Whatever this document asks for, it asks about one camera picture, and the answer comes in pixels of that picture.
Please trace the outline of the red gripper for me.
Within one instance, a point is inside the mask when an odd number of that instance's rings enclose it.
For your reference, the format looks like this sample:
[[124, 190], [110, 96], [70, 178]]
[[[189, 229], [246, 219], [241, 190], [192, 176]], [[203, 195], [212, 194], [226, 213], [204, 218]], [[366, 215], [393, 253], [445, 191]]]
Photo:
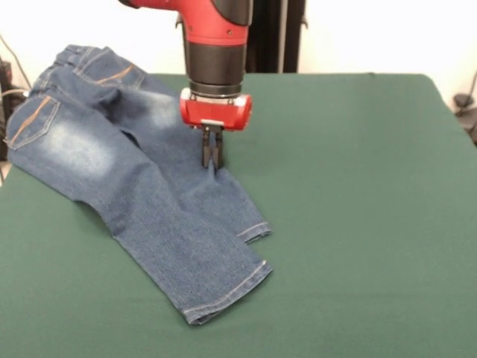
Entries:
[[[243, 131], [251, 117], [253, 99], [241, 94], [235, 98], [207, 98], [194, 94], [189, 88], [180, 93], [180, 112], [186, 125], [202, 129], [202, 166], [207, 168], [212, 160], [215, 168], [222, 168], [223, 130]], [[215, 147], [211, 155], [210, 126], [215, 131]]]

